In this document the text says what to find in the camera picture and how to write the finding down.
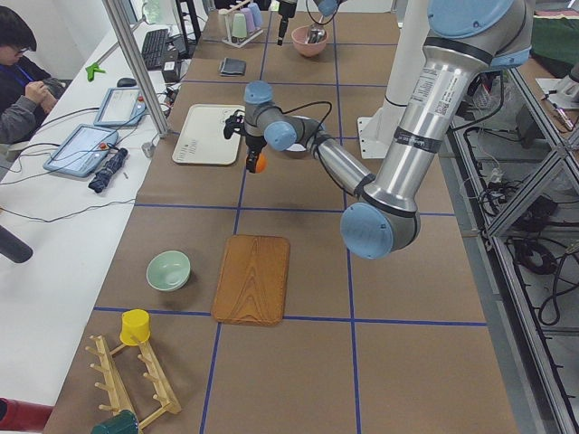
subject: wooden cutting board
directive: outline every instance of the wooden cutting board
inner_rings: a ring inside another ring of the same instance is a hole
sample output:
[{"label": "wooden cutting board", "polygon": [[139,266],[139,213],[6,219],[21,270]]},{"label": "wooden cutting board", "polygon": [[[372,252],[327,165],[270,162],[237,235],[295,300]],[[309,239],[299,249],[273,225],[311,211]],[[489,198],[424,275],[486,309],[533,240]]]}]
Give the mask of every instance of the wooden cutting board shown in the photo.
[{"label": "wooden cutting board", "polygon": [[211,310],[213,318],[225,324],[278,324],[285,307],[289,245],[281,237],[229,238]]}]

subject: black keyboard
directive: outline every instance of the black keyboard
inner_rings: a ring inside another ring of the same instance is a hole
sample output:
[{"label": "black keyboard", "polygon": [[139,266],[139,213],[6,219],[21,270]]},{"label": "black keyboard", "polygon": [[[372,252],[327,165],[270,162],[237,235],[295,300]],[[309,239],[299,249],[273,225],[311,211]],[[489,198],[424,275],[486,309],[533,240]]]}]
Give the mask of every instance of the black keyboard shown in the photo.
[{"label": "black keyboard", "polygon": [[163,55],[169,40],[169,31],[159,29],[145,35],[141,54],[148,70],[160,70],[163,66]]}]

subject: yellow cup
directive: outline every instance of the yellow cup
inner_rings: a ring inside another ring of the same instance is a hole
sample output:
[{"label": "yellow cup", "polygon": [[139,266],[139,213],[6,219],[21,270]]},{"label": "yellow cup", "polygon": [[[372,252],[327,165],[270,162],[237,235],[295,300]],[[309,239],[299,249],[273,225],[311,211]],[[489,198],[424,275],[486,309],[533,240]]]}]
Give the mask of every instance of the yellow cup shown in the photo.
[{"label": "yellow cup", "polygon": [[122,315],[120,342],[128,346],[137,346],[148,341],[151,327],[148,312],[143,309],[129,310]]}]

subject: white table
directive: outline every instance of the white table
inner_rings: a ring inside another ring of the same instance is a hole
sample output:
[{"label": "white table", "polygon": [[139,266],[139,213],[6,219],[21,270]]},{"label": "white table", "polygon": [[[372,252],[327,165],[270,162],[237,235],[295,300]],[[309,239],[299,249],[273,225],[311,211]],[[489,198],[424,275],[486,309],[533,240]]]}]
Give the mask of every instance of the white table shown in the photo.
[{"label": "white table", "polygon": [[[141,24],[135,31],[138,45],[147,31],[160,27]],[[115,41],[110,32],[87,65]],[[88,82],[85,70],[79,72],[47,120],[99,106],[108,88],[115,87],[119,78],[132,76],[120,49],[100,66],[106,73],[96,74],[93,82]],[[163,91],[161,72],[152,71],[150,76],[156,91]],[[61,143],[80,123],[92,124],[95,115],[96,111],[84,112],[53,122],[30,143]],[[123,128],[119,133],[123,137],[131,131]],[[121,144],[128,150],[124,167],[100,194],[88,188],[92,175],[80,179],[50,174],[7,184],[45,172],[47,155],[22,157],[22,172],[8,173],[0,182],[0,206],[50,220],[89,206],[133,199],[149,165],[141,145],[156,134],[150,116],[145,116]],[[24,154],[54,149],[35,146]],[[0,224],[34,250],[23,264],[0,256],[0,396],[56,402],[132,208],[132,203],[111,205],[53,223],[0,212]]]}]

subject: green bowl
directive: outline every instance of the green bowl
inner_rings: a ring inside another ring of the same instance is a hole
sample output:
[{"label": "green bowl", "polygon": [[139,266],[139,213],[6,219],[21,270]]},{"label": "green bowl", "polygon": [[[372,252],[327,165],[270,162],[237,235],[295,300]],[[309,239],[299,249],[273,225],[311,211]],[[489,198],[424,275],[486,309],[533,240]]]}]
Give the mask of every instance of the green bowl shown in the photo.
[{"label": "green bowl", "polygon": [[175,291],[189,279],[191,263],[181,251],[169,250],[156,255],[147,267],[147,282],[159,291]]}]

